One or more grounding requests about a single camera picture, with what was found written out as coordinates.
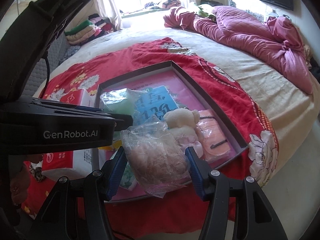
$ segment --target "red and white package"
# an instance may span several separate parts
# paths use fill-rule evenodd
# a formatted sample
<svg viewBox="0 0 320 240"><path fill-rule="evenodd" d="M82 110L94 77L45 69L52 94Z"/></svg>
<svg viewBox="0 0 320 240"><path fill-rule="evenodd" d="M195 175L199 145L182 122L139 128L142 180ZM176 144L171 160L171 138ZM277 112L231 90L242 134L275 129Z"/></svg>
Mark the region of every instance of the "red and white package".
<svg viewBox="0 0 320 240"><path fill-rule="evenodd" d="M62 176L71 179L86 177L92 172L92 149L44 155L42 175L57 181Z"/></svg>
<svg viewBox="0 0 320 240"><path fill-rule="evenodd" d="M77 106L94 107L94 97L91 97L85 89L69 92L60 99L60 102Z"/></svg>

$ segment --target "plastic bag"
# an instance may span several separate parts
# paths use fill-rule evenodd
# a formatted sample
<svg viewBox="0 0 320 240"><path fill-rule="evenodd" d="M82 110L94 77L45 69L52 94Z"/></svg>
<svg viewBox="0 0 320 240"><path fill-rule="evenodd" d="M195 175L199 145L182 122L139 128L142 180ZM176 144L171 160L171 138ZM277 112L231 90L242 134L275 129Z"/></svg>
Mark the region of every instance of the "plastic bag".
<svg viewBox="0 0 320 240"><path fill-rule="evenodd" d="M183 137L174 137L181 151L184 153L188 147L193 147L199 158L203 156L203 149L200 142L192 135Z"/></svg>
<svg viewBox="0 0 320 240"><path fill-rule="evenodd" d="M100 96L100 107L108 113L128 114L133 117L135 114L134 103L140 95L145 93L145 91L135 91L128 88L105 92Z"/></svg>
<svg viewBox="0 0 320 240"><path fill-rule="evenodd" d="M196 134L202 144L203 159L211 163L227 157L231 151L226 136L223 134L211 110L199 111L200 122Z"/></svg>
<svg viewBox="0 0 320 240"><path fill-rule="evenodd" d="M133 174L146 193L164 197L190 178L185 155L167 124L155 115L143 125L121 131L121 139Z"/></svg>

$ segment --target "pink blanket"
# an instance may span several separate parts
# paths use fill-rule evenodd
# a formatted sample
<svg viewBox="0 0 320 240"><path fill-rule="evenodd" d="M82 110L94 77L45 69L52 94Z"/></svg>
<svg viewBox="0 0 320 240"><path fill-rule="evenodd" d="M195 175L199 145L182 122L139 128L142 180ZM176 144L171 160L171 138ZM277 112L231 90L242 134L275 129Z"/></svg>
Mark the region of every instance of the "pink blanket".
<svg viewBox="0 0 320 240"><path fill-rule="evenodd" d="M304 43L289 19L274 18L264 25L245 11L229 6L216 6L213 13L217 23L184 7L171 8L164 16L164 26L189 29L218 43L248 52L276 69L305 93L312 94Z"/></svg>

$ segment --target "beige bedsheet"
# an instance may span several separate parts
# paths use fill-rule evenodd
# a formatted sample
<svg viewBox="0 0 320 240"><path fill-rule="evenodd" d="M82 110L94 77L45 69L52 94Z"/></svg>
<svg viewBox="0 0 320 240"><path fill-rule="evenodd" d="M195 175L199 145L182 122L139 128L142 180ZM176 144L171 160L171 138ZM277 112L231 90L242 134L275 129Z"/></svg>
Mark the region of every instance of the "beige bedsheet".
<svg viewBox="0 0 320 240"><path fill-rule="evenodd" d="M152 31L124 29L84 46L52 72L51 78L75 63L98 55L170 37L183 47L222 68L240 83L268 116L279 141L278 171L291 158L312 128L320 110L320 85L313 78L313 94L306 95L270 66L244 52L211 41L197 33L163 28ZM38 96L44 84L35 93Z"/></svg>

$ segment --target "window sill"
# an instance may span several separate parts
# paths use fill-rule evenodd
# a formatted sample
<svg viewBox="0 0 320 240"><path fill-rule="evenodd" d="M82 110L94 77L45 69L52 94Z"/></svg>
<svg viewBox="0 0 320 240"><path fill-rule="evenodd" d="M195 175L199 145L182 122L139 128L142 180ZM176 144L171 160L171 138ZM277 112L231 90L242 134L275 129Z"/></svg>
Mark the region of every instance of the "window sill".
<svg viewBox="0 0 320 240"><path fill-rule="evenodd" d="M133 13L130 13L130 14L126 14L124 16L122 16L123 19L125 18L130 18L130 17L134 17L134 16L139 16L139 15L144 15L144 14L148 14L148 13L152 13L152 12L158 12L158 11L168 11L169 9L153 9L153 10L141 10L141 11L138 11L138 12L133 12Z"/></svg>

